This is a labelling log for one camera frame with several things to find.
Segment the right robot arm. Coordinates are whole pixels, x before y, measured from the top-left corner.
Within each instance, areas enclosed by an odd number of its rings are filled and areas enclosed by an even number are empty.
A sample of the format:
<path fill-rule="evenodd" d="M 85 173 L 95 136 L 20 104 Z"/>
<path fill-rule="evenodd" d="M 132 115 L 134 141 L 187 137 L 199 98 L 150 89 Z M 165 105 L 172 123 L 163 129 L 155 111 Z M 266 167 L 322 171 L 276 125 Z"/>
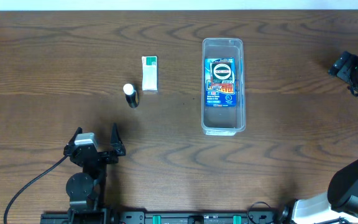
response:
<path fill-rule="evenodd" d="M 358 97 L 358 56 L 343 52 L 328 73 Z M 358 160 L 336 172 L 327 192 L 295 200 L 277 212 L 274 223 L 358 223 Z"/>

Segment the white green Panadol box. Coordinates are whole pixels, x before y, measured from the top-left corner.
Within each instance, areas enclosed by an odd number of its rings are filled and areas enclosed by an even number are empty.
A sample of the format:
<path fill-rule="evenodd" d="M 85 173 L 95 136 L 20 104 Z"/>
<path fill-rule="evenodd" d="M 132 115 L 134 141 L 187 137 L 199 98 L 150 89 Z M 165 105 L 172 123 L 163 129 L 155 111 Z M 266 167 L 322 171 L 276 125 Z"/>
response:
<path fill-rule="evenodd" d="M 142 57 L 142 90 L 158 90 L 158 58 L 157 56 Z"/>

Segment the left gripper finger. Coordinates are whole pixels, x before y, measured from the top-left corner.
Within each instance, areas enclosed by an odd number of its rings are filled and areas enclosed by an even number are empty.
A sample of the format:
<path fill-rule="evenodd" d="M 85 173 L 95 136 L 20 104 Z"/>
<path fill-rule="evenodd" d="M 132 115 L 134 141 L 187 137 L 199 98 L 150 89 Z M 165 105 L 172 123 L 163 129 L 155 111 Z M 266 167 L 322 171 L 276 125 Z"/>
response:
<path fill-rule="evenodd" d="M 81 127 L 78 127 L 78 128 L 76 129 L 76 131 L 75 131 L 73 137 L 69 140 L 68 145 L 69 145 L 69 146 L 74 145 L 74 144 L 75 144 L 75 139 L 76 139 L 77 135 L 82 134 L 82 133 L 83 133 L 82 128 L 81 128 Z"/>
<path fill-rule="evenodd" d="M 110 146 L 115 150 L 115 152 L 124 152 L 124 144 L 119 136 L 116 123 L 112 126 Z"/>

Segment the blue fever patch box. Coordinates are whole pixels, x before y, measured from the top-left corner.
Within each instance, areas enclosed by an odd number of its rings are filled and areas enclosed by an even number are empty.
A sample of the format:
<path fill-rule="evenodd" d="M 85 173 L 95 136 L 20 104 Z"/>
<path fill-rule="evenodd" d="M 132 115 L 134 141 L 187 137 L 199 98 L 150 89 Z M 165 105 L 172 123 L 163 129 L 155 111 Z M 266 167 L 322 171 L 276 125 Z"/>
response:
<path fill-rule="evenodd" d="M 220 90 L 211 88 L 211 64 L 213 62 L 231 62 L 234 69 L 234 93 L 224 93 Z M 234 58 L 206 58 L 204 60 L 204 91 L 205 106 L 208 107 L 234 107 L 237 104 L 236 93 L 236 66 Z"/>

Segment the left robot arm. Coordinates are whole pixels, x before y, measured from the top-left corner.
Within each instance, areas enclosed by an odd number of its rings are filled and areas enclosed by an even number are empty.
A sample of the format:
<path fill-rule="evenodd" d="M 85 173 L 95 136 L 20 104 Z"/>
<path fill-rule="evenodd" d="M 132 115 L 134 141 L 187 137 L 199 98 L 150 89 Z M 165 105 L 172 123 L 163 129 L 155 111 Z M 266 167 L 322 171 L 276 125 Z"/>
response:
<path fill-rule="evenodd" d="M 117 124 L 111 131 L 110 150 L 99 151 L 95 133 L 84 133 L 78 128 L 63 149 L 70 161 L 82 168 L 66 184 L 70 209 L 75 212 L 97 210 L 103 205 L 107 166 L 117 164 L 126 155 L 126 148 L 119 136 Z"/>

